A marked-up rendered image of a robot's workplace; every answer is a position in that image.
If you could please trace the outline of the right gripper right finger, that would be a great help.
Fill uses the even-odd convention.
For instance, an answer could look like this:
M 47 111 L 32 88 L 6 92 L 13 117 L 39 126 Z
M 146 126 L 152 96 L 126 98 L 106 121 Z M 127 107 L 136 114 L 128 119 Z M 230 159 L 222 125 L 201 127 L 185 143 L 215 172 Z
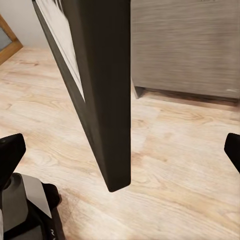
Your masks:
M 227 135 L 224 151 L 233 162 L 234 166 L 240 173 L 240 135 L 229 133 Z

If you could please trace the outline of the poster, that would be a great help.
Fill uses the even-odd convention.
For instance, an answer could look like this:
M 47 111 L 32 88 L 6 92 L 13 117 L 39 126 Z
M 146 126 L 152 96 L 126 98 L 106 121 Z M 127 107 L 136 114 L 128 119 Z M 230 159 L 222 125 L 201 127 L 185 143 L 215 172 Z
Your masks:
M 131 184 L 131 0 L 32 0 L 108 191 Z

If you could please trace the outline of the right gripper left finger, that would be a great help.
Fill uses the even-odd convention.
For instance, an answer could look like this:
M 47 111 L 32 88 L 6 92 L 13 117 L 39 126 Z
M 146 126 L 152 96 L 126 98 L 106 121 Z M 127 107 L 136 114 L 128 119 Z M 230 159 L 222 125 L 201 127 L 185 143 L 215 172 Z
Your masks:
M 0 138 L 0 193 L 26 152 L 22 133 Z

